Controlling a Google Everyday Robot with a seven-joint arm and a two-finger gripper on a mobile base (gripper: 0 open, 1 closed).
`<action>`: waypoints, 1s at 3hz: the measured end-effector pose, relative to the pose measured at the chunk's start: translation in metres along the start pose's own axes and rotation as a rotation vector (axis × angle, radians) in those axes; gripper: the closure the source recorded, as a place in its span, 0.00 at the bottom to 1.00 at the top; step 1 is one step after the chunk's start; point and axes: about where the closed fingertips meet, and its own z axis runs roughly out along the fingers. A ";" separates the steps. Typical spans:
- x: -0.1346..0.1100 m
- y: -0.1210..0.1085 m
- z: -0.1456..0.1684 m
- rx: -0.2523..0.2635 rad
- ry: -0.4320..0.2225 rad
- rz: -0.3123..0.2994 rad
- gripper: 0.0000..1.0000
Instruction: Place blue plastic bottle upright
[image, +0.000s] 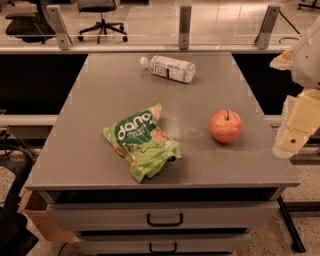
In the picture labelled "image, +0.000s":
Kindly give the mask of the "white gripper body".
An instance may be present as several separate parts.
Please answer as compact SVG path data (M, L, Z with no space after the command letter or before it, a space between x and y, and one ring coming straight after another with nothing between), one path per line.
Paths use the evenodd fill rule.
M304 88L320 88L320 17L305 31L295 46L291 76Z

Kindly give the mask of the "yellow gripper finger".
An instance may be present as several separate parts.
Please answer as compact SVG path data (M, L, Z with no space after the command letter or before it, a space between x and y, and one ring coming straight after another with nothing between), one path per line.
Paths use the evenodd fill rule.
M320 91L303 89L294 97L288 95L283 104L281 125L277 130L273 154L290 158L297 154L320 128Z
M290 46L270 62L270 67L278 70L291 70L293 66L294 50L295 47Z

